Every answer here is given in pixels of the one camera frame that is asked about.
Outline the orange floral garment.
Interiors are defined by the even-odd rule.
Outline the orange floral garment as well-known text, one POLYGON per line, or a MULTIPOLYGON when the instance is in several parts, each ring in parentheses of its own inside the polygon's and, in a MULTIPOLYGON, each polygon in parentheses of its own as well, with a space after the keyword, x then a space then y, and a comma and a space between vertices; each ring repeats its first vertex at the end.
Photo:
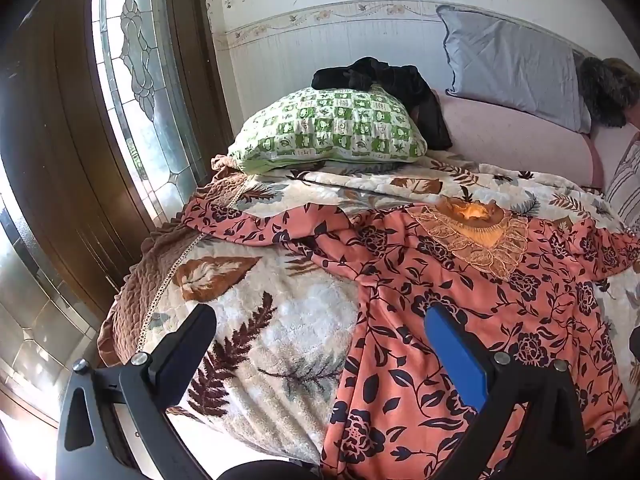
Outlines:
POLYGON ((358 286, 358 318, 321 454, 334 479, 429 479, 476 411, 434 349, 445 308, 493 352, 567 362, 590 448, 630 423, 593 286, 631 268, 638 240, 582 220, 568 230, 455 200, 349 217, 307 204, 259 218, 196 198, 186 225, 247 246, 280 246, 358 286))

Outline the dark wooden door frame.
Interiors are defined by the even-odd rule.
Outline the dark wooden door frame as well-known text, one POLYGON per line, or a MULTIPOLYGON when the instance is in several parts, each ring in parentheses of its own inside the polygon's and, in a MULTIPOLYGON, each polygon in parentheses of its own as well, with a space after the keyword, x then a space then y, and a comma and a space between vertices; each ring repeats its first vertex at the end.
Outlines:
MULTIPOLYGON (((100 320, 157 226, 119 151, 94 53, 92 0, 1 0, 1 167, 18 253, 61 310, 100 320)), ((205 0, 166 0, 205 169, 232 140, 205 0)))

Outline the green white patterned pillow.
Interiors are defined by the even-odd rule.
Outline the green white patterned pillow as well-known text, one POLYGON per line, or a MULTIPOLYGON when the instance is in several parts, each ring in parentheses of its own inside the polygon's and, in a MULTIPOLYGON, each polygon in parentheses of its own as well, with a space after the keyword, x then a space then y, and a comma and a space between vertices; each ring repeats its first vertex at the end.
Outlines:
POLYGON ((381 87, 306 88, 248 118, 228 149, 247 174, 302 162, 415 162, 427 143, 405 107, 381 87))

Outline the stained glass window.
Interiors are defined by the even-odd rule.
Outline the stained glass window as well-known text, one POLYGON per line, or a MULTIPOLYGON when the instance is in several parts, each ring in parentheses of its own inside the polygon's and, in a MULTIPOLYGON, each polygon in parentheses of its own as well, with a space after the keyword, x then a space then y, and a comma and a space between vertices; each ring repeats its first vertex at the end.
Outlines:
POLYGON ((205 169, 180 86, 166 0, 92 0, 96 67, 134 188, 155 224, 170 220, 205 169))

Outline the pink quilted bolster cushion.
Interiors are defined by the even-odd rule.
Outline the pink quilted bolster cushion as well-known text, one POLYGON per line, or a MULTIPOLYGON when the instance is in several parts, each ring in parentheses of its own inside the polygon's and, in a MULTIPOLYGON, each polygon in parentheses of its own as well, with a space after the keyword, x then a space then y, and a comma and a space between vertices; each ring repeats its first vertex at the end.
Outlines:
POLYGON ((443 93, 438 98, 451 151, 463 159, 602 188, 602 162, 589 136, 507 107, 443 93))

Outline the dark furry cushion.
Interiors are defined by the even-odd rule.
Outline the dark furry cushion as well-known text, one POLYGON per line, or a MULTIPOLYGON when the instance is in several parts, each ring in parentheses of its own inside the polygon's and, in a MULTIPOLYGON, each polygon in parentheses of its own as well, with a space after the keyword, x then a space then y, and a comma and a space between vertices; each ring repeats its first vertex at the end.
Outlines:
POLYGON ((579 92, 591 119, 622 128, 626 111, 639 102, 639 73, 620 58, 584 58, 577 67, 579 92))

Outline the black garment on pillow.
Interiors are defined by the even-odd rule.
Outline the black garment on pillow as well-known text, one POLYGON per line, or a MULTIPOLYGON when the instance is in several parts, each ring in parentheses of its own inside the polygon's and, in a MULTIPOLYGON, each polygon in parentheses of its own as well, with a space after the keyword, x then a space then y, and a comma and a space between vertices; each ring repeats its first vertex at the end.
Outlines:
POLYGON ((416 66, 393 66, 366 56, 349 66, 317 70, 311 81, 311 87, 316 90, 369 91, 375 84, 401 102, 430 150, 447 151, 452 148, 439 99, 416 66))

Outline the grey pillow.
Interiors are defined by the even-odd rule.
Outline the grey pillow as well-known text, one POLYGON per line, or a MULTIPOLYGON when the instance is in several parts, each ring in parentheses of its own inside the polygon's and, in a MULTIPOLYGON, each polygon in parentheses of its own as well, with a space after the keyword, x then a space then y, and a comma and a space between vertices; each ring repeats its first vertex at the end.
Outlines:
POLYGON ((580 94, 584 57, 546 32, 485 12, 443 4, 450 96, 519 110, 577 133, 591 131, 580 94))

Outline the striped pillow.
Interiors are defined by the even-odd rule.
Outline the striped pillow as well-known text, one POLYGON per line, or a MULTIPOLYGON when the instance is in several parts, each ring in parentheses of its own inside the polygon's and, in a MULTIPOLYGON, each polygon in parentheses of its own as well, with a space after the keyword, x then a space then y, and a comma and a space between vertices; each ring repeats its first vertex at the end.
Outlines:
POLYGON ((618 165, 605 199, 626 228, 639 235, 640 218, 640 146, 639 141, 628 148, 618 165))

